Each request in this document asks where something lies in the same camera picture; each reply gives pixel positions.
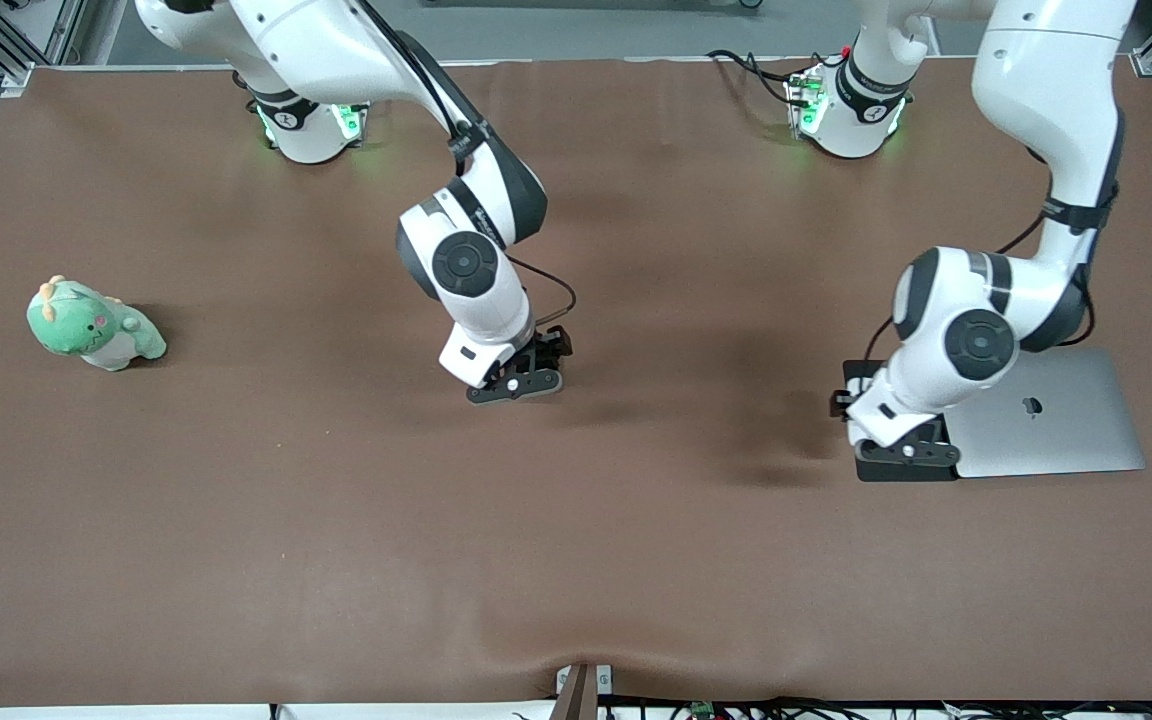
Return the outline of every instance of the floor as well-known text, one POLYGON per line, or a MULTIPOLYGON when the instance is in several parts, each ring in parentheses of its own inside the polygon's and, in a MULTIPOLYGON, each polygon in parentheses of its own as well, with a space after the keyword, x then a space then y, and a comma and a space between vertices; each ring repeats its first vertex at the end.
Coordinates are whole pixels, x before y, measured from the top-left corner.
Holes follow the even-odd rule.
MULTIPOLYGON (((855 36, 854 5, 839 0, 372 0, 394 26, 420 38, 442 60, 591 59, 699 55, 717 47, 759 55, 808 55, 855 36)), ((175 53, 141 24, 131 0, 97 3, 81 38, 84 63, 199 65, 213 58, 175 53)), ((972 55, 983 23, 935 23, 943 55, 972 55)), ((1123 50, 1152 32, 1142 0, 1123 50)))

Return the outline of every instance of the laptop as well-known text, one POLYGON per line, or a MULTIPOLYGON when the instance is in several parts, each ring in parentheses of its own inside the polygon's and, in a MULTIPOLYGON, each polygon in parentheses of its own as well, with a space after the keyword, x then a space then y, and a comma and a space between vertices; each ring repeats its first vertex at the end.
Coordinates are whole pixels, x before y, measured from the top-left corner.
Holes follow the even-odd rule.
POLYGON ((1021 353, 995 387, 947 410, 945 427, 963 478, 1144 468, 1111 355, 1097 347, 1021 353))

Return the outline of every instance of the table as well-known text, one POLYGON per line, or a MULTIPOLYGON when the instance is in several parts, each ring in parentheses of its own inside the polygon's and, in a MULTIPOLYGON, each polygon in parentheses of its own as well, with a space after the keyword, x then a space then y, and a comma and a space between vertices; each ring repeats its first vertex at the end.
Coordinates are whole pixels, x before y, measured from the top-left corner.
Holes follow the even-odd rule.
POLYGON ((1092 341, 1149 469, 873 486, 841 361, 905 263, 1001 245, 1046 187, 968 61, 864 161, 788 141, 732 65, 453 76, 550 190, 517 255, 579 290, 548 400, 470 407, 435 361, 393 251, 452 173, 424 111, 306 168, 225 73, 38 70, 0 104, 0 705, 521 700, 581 660, 657 696, 1152 698, 1152 81, 1116 76, 1092 341), (46 354, 54 273, 168 355, 46 354))

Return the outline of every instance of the white robotic arm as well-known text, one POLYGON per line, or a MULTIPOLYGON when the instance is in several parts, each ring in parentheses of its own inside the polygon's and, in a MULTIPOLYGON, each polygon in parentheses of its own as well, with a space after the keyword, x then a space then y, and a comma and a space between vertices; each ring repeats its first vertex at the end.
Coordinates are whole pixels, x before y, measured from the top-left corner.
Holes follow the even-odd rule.
POLYGON ((998 382, 1020 351, 1066 341, 1087 309, 1097 234, 1116 195, 1123 119, 1111 74, 1134 0, 998 0, 972 89, 982 113, 1043 159, 1051 188, 1029 259, 934 247, 901 275, 901 347, 846 409, 882 447, 998 382))
POLYGON ((338 122, 340 108, 403 100, 429 109, 450 136, 456 177, 402 214, 397 253, 454 320, 440 363, 470 386, 476 404, 562 387, 558 359, 571 354, 570 342, 562 328, 536 332, 506 256, 540 229, 547 196, 418 41, 365 0, 136 3, 166 44, 234 65, 289 159, 329 160, 355 141, 338 122))

